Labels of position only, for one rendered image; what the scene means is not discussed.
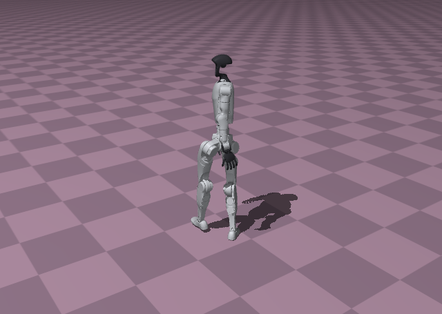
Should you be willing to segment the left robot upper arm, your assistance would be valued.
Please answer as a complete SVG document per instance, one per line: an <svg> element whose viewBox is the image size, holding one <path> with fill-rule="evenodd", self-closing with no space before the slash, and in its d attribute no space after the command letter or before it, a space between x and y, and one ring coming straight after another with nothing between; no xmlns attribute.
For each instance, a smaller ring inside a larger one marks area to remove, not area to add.
<svg viewBox="0 0 442 314"><path fill-rule="evenodd" d="M220 96L220 110L221 113L216 116L215 120L218 123L218 117L224 115L227 120L229 117L229 102L231 97L231 87L229 85L221 85L219 89Z"/></svg>

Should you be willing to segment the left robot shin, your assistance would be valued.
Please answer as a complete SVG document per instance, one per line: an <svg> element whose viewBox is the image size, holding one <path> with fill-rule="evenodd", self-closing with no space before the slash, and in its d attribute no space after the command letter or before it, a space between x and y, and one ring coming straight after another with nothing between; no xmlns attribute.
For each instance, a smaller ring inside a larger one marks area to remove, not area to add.
<svg viewBox="0 0 442 314"><path fill-rule="evenodd" d="M199 222L204 221L206 208L209 205L209 200L211 197L210 193L205 193L206 186L203 181L198 183L197 188L197 204L198 204L198 220Z"/></svg>

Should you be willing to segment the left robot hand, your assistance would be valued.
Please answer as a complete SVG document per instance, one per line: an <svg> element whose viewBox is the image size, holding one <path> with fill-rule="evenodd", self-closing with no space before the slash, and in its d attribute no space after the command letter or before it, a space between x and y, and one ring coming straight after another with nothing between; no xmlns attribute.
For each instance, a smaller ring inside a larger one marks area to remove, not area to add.
<svg viewBox="0 0 442 314"><path fill-rule="evenodd" d="M231 146L230 146L230 149L228 149L228 150L224 150L223 145L221 145L221 147L222 147L222 151L224 152L224 159L222 162L222 167L224 166L224 162L226 162L227 163L227 170L229 169L229 165L230 165L230 170L232 170L231 162L233 164L233 168L235 168L234 162L236 163L236 166L238 165L238 163L236 161L235 155L231 152ZM233 160L234 160L234 162L233 162Z"/></svg>

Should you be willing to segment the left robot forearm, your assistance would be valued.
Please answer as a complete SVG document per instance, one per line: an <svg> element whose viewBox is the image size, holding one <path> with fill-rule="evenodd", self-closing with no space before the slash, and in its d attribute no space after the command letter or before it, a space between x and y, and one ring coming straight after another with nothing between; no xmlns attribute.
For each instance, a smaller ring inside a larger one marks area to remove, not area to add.
<svg viewBox="0 0 442 314"><path fill-rule="evenodd" d="M229 138L227 137L229 129L227 118L224 115L220 115L218 117L218 123L219 123L218 130L220 136L219 141L223 145L224 150L228 150L230 149L230 145L229 145Z"/></svg>

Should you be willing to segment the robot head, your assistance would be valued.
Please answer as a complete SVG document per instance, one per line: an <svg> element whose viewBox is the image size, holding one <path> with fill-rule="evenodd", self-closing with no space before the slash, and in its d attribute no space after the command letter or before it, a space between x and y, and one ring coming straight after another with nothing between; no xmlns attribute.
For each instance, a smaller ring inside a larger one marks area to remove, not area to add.
<svg viewBox="0 0 442 314"><path fill-rule="evenodd" d="M228 55L217 55L212 58L212 61L215 63L215 76L220 77L221 79L225 79L226 82L230 82L226 74L219 73L220 67L225 68L227 64L232 64L232 60ZM219 82L221 82L219 80ZM224 80L224 82L225 82ZM218 83L219 83L218 82Z"/></svg>

